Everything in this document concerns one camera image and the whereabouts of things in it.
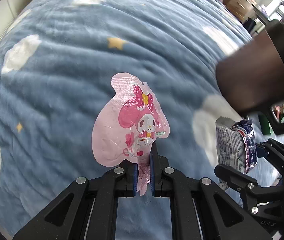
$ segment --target yellow star pattern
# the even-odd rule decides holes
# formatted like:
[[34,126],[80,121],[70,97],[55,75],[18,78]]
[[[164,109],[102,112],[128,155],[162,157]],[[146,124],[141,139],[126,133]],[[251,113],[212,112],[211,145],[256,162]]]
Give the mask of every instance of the yellow star pattern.
[[119,50],[123,50],[123,44],[127,43],[127,41],[121,40],[120,38],[113,38],[113,37],[108,37],[108,48],[117,48]]
[[18,125],[17,125],[17,127],[16,127],[16,129],[18,130],[18,133],[21,132],[22,128],[23,128],[22,124],[21,124],[21,123],[18,123]]

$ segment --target pink plastic package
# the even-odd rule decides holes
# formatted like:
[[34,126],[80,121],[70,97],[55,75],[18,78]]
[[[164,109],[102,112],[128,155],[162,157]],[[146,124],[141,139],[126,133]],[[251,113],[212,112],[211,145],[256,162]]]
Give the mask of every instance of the pink plastic package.
[[113,167],[127,159],[138,164],[137,192],[150,183],[150,151],[157,137],[166,138],[170,126],[149,86],[129,73],[111,79],[115,96],[103,107],[92,132],[95,159]]

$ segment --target brown cylinder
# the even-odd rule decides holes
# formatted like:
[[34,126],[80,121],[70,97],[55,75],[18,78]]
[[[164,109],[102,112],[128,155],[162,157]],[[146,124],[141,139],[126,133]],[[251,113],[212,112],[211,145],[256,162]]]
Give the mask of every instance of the brown cylinder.
[[238,113],[284,96],[284,64],[268,33],[263,30],[216,66],[223,97]]

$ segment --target bed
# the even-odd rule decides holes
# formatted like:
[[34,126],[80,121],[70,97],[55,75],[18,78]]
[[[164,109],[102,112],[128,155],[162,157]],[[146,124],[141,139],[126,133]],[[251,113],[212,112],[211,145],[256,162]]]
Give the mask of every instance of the bed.
[[[121,72],[147,82],[170,124],[159,154],[218,182],[215,121],[240,117],[215,65],[250,39],[218,0],[33,0],[0,42],[0,224],[14,235],[77,177],[109,169],[91,134]],[[278,173],[259,159],[249,175],[270,186]],[[172,238],[168,199],[119,200],[116,239],[132,238]]]

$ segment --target silver screw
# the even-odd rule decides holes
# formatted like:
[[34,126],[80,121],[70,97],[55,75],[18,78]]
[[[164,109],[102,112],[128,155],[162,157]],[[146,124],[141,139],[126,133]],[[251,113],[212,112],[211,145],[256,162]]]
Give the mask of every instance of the silver screw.
[[172,174],[172,173],[174,172],[174,169],[171,168],[171,167],[166,167],[166,168],[164,169],[164,171],[165,171],[167,174]]
[[209,178],[203,178],[203,179],[202,179],[202,183],[203,183],[204,185],[210,185],[210,184],[211,184],[211,180],[210,180]]
[[85,177],[78,177],[76,179],[77,184],[83,184],[86,181]]
[[115,172],[116,174],[121,174],[121,173],[124,172],[124,169],[121,168],[121,167],[117,167],[117,168],[114,169],[114,172]]
[[257,207],[253,207],[252,208],[252,213],[253,214],[257,214],[258,211],[259,211],[259,209]]

